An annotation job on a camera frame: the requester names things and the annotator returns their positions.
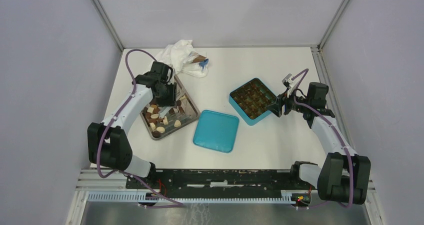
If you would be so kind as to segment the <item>teal chocolate box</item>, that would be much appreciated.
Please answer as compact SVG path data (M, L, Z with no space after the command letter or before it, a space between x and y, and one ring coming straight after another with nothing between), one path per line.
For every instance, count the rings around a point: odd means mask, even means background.
M267 107L276 101L276 95L257 77L229 93L229 103L249 126L254 126L271 111Z

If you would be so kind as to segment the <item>stainless steel tray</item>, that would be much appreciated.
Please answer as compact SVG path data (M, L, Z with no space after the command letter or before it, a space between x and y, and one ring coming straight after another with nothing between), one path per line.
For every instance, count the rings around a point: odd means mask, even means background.
M140 113L146 129L154 141L161 140L199 119L200 111L181 80L175 77L174 82L177 86L176 105L171 107L164 117L159 117L159 112L163 107L158 106L154 99ZM180 127L174 127L176 120L181 122Z

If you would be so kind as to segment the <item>metal serving tongs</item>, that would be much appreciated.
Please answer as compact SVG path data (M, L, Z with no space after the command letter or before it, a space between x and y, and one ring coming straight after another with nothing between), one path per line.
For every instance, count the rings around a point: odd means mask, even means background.
M166 106L166 107L162 107L161 109L160 109L160 111L159 111L159 117L160 118L163 118L168 112L169 112L169 110L171 109L172 107L171 106Z

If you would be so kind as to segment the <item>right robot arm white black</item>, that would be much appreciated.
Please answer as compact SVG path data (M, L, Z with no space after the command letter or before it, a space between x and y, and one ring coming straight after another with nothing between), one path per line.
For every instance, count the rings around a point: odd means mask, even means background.
M285 80L284 93L276 97L267 109L277 117L291 111L302 114L309 128L317 136L326 158L322 166L311 162L296 162L295 172L289 174L289 184L302 189L308 183L317 189L323 201L338 202L346 208L365 203L371 171L371 161L358 153L343 137L333 111L326 107L328 85L311 82L306 97L297 96L298 88Z

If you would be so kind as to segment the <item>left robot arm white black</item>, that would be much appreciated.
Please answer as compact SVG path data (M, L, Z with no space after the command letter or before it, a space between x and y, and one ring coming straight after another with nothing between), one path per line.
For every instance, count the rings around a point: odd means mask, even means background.
M100 123L87 128L88 158L93 164L138 176L145 189L153 188L157 175L152 172L153 163L133 154L127 138L136 118L153 100L161 107L176 105L177 85L172 83L173 69L154 61L151 69L132 77L132 88L119 107Z

